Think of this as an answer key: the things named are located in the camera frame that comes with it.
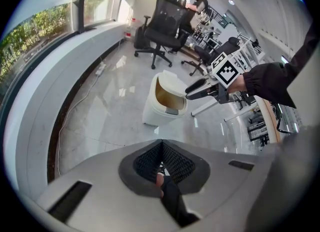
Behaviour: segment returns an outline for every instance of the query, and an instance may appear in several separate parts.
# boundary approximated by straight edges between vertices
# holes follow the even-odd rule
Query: office chair
[[[155,69],[156,56],[169,63],[172,62],[165,56],[165,52],[161,51],[161,46],[168,48],[180,47],[180,41],[176,39],[177,29],[182,21],[183,16],[186,14],[186,0],[156,0],[156,7],[153,17],[147,26],[148,17],[145,16],[146,22],[144,27],[144,36],[156,43],[156,48],[148,48],[146,50],[137,50],[134,56],[137,57],[138,53],[152,53],[153,61],[151,68]]]
[[[199,55],[199,58],[197,60],[199,63],[196,64],[193,61],[185,61],[185,60],[181,61],[181,63],[182,64],[187,63],[195,67],[195,70],[189,74],[190,76],[195,74],[197,70],[199,70],[200,73],[204,75],[202,69],[200,68],[200,65],[205,63],[206,66],[209,66],[212,63],[212,61],[215,60],[218,57],[218,55],[220,55],[222,52],[225,52],[226,55],[230,55],[231,53],[237,51],[240,48],[239,41],[240,40],[235,37],[230,37],[229,40],[225,42],[221,47],[213,50],[212,54],[205,51],[203,48],[199,46],[195,46],[194,51]]]

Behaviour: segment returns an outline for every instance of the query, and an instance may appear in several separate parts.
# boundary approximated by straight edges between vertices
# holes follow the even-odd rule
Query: window
[[[84,25],[109,20],[114,0],[84,0]]]
[[[14,27],[0,42],[0,103],[16,75],[30,59],[71,31],[71,7],[63,4],[39,12]]]

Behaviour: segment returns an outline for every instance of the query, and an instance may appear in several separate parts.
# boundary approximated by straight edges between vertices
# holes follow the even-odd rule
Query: marble floor
[[[60,137],[61,174],[95,154],[157,138],[238,154],[259,153],[260,149],[249,141],[243,117],[224,122],[225,117],[237,111],[235,103],[216,105],[192,117],[192,110],[211,99],[206,97],[189,101],[187,114],[182,119],[158,128],[143,124],[142,113],[155,74],[169,70],[187,85],[201,74],[189,76],[193,67],[182,65],[181,60],[191,58],[184,54],[167,54],[173,63],[171,68],[158,57],[156,69],[152,70],[151,54],[141,53],[136,58],[134,50],[132,42],[125,42],[109,54],[103,60],[106,69],[88,97],[71,111]],[[95,72],[84,82],[71,107],[87,94],[96,79]]]

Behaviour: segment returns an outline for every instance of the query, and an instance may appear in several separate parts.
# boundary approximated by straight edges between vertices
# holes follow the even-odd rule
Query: ceiling
[[[270,62],[279,62],[282,55],[290,60],[312,22],[299,0],[233,0],[234,6],[228,0],[219,1],[227,5],[248,36],[259,40]]]

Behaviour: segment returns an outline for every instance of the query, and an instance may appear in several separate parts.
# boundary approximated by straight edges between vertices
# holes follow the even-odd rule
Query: white trash can
[[[164,70],[156,74],[144,106],[143,123],[161,126],[183,117],[188,108],[186,88],[174,73]]]

